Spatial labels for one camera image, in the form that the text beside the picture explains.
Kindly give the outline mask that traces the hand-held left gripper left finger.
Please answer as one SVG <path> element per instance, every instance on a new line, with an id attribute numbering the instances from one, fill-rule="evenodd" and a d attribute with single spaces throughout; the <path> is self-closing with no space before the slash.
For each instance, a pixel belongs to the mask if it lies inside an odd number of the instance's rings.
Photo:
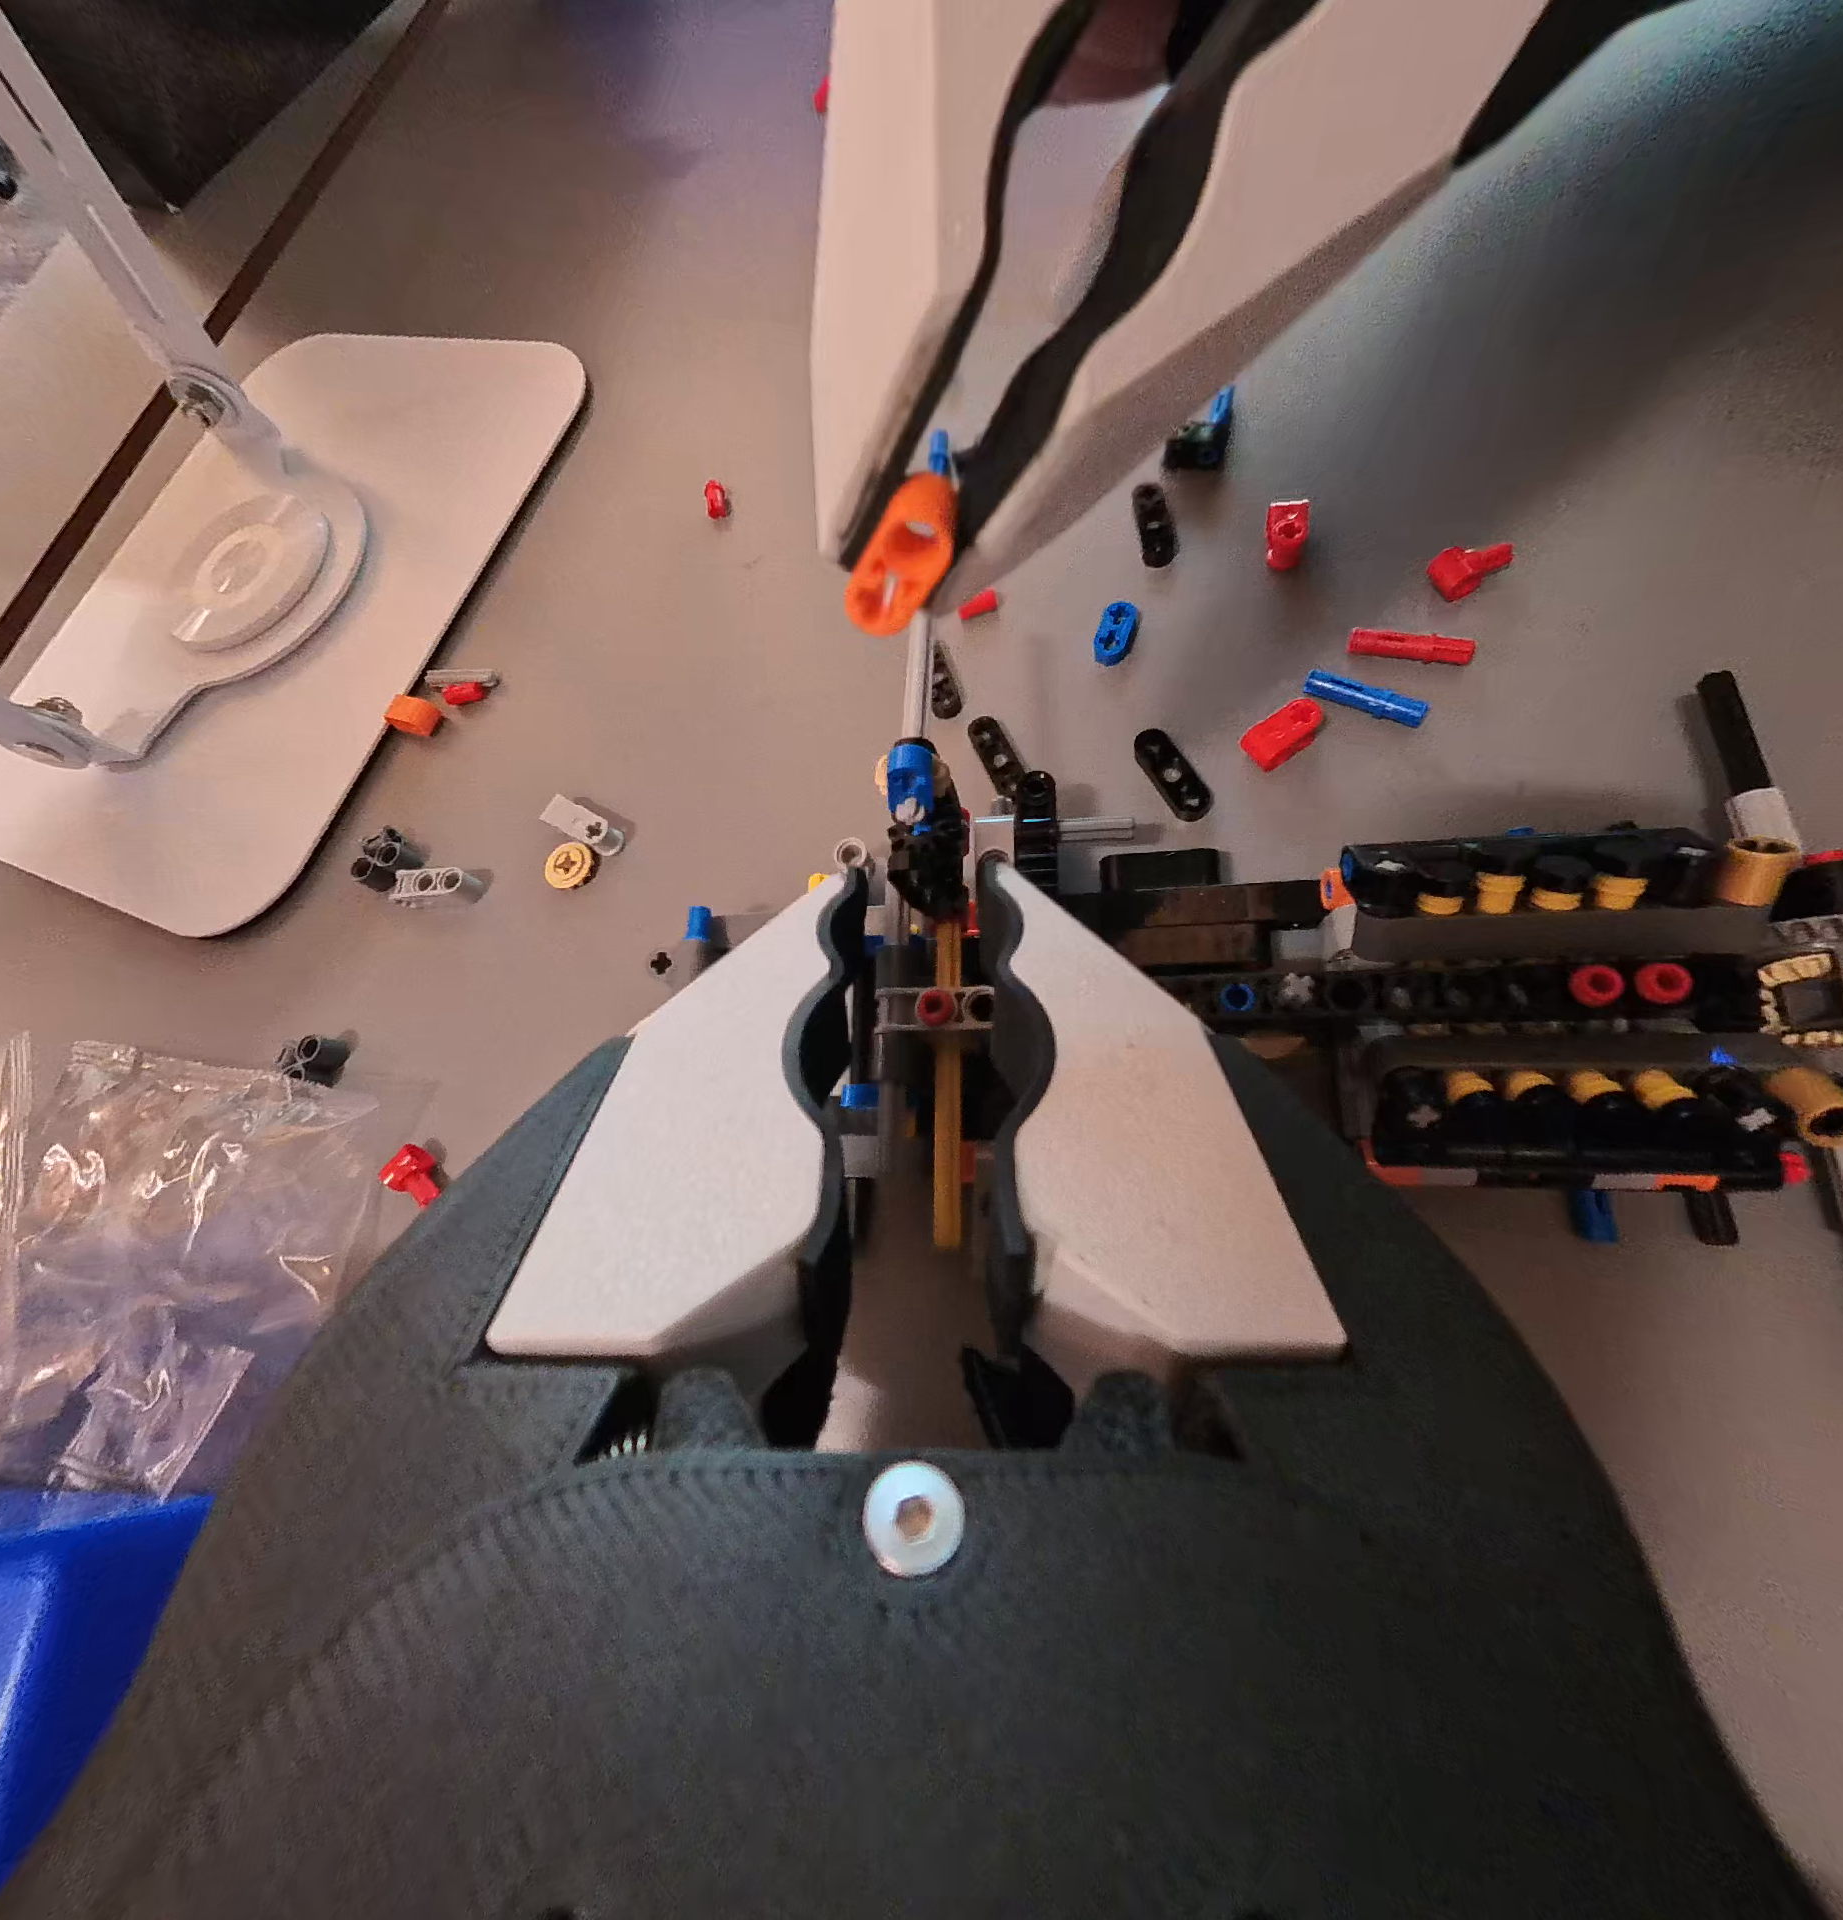
<path id="1" fill-rule="evenodd" d="M 776 1379 L 813 1344 L 865 904 L 861 873 L 823 877 L 635 1027 L 486 1324 L 494 1355 Z"/>

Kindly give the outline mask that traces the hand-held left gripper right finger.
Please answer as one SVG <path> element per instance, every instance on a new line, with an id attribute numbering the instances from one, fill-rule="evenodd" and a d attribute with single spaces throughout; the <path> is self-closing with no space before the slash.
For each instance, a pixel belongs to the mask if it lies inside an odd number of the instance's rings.
<path id="1" fill-rule="evenodd" d="M 1342 1356 L 1345 1331 L 1211 1032 L 998 856 L 982 859 L 1005 1356 Z"/>

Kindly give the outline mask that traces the blue long lego pin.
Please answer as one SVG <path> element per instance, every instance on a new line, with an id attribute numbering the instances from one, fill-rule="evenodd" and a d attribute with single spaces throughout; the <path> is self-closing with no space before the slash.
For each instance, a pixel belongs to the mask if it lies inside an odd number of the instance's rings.
<path id="1" fill-rule="evenodd" d="M 1379 717 L 1408 730 L 1417 730 L 1432 712 L 1427 701 L 1320 669 L 1306 674 L 1304 695 L 1318 703 L 1355 710 L 1367 717 Z"/>

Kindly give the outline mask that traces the dark box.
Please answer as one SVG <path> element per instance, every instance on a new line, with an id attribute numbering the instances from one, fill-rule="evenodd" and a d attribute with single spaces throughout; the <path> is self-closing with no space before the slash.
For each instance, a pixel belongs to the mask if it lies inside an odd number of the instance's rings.
<path id="1" fill-rule="evenodd" d="M 346 54 L 386 3 L 5 3 L 93 155 L 180 209 Z"/>

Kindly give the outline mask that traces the lego technic engine model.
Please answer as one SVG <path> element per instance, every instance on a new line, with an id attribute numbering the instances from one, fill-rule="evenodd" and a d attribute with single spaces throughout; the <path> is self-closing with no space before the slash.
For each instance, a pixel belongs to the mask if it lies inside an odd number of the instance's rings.
<path id="1" fill-rule="evenodd" d="M 935 639 L 920 616 L 881 772 L 891 887 L 832 1112 L 855 1239 L 891 1139 L 926 1136 L 936 1244 L 958 1247 L 1004 1100 L 976 1066 L 994 1019 L 976 865 L 1053 894 L 1082 822 L 1030 768 L 996 813 L 952 814 Z M 1216 1032 L 1316 1053 L 1335 1129 L 1393 1188 L 1551 1192 L 1602 1244 L 1618 1192 L 1669 1194 L 1725 1247 L 1740 1196 L 1820 1175 L 1843 1233 L 1843 851 L 1615 822 L 1351 844 L 1316 879 L 1231 883 L 1211 849 L 1123 849 L 1057 903 Z"/>

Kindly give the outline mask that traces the clear plastic bag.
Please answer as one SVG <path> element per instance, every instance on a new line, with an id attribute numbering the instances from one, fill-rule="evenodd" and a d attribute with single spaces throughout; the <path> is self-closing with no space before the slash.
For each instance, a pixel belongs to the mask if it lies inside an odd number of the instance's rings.
<path id="1" fill-rule="evenodd" d="M 171 1501 L 234 1475 L 359 1277 L 377 1087 L 0 1041 L 0 1489 Z"/>

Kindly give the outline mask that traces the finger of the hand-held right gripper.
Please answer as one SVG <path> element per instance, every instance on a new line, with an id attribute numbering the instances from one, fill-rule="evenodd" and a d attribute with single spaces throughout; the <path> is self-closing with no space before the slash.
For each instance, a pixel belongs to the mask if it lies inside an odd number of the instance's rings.
<path id="1" fill-rule="evenodd" d="M 813 486 L 861 558 L 993 288 L 1016 134 L 1087 4 L 835 3 L 813 276 Z"/>
<path id="2" fill-rule="evenodd" d="M 1094 274 L 967 456 L 958 589 L 1058 537 L 1432 197 L 1540 13 L 1228 9 L 1128 148 Z"/>

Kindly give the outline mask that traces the orange lego connector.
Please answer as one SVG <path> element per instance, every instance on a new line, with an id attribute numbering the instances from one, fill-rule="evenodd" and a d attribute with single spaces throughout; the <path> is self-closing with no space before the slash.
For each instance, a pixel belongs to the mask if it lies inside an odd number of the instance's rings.
<path id="1" fill-rule="evenodd" d="M 844 610 L 864 636 L 893 636 L 929 610 L 958 545 L 958 488 L 924 470 L 895 486 L 846 580 Z"/>

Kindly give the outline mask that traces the blue plastic bin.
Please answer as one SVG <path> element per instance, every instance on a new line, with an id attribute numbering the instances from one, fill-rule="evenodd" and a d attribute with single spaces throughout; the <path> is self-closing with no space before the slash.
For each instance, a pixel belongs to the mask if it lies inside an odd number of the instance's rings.
<path id="1" fill-rule="evenodd" d="M 0 1885 L 132 1685 L 211 1506 L 0 1489 Z"/>

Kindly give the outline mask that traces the white stand base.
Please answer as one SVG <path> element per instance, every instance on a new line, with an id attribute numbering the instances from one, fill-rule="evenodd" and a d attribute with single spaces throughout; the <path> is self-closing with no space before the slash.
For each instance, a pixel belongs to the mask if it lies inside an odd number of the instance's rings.
<path id="1" fill-rule="evenodd" d="M 0 746 L 0 865 L 194 939 L 299 880 L 407 692 L 498 554 L 587 397 L 562 344 L 318 335 L 245 393 L 319 505 L 329 549 L 282 619 L 199 648 L 206 560 L 263 515 L 214 438 L 197 443 L 36 654 L 16 701 L 69 703 L 126 753 L 66 769 Z"/>

